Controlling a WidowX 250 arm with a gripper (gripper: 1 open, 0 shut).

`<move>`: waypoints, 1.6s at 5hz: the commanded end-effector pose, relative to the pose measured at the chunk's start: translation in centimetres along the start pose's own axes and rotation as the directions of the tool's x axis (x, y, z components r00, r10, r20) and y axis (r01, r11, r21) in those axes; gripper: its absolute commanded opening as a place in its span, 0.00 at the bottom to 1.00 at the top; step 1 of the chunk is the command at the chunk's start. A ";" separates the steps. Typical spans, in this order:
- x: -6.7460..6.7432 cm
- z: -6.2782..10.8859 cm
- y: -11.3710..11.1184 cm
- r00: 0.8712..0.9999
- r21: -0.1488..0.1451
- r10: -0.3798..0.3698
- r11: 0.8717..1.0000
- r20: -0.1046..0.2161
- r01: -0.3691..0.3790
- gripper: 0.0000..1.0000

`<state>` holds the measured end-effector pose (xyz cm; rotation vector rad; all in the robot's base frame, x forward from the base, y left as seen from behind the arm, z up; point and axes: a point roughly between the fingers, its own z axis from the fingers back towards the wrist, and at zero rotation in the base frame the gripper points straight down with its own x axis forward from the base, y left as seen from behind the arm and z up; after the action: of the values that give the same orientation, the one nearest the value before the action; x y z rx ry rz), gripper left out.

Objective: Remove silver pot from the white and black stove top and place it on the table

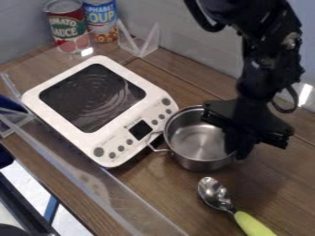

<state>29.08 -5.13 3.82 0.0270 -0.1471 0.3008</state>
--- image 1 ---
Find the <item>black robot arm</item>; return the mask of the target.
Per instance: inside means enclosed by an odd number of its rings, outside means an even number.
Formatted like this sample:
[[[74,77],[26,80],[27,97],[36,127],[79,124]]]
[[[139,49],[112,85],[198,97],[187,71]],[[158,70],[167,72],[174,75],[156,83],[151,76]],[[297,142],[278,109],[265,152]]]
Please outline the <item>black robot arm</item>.
[[[299,101],[293,85],[301,81],[302,22],[287,0],[183,0],[199,26],[208,32],[233,27],[243,37],[238,97],[203,103],[202,120],[223,129],[226,146],[246,159],[254,146],[289,145],[294,128],[274,112],[291,113],[275,102],[286,90]]]

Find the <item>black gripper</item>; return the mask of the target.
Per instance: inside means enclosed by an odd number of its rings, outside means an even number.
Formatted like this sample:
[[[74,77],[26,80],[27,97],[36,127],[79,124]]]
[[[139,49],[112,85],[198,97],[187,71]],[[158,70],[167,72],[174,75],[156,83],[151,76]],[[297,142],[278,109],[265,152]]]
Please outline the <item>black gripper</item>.
[[[246,159],[258,143],[286,148],[294,128],[278,118],[266,102],[246,99],[208,100],[203,103],[200,120],[225,131],[227,153]]]

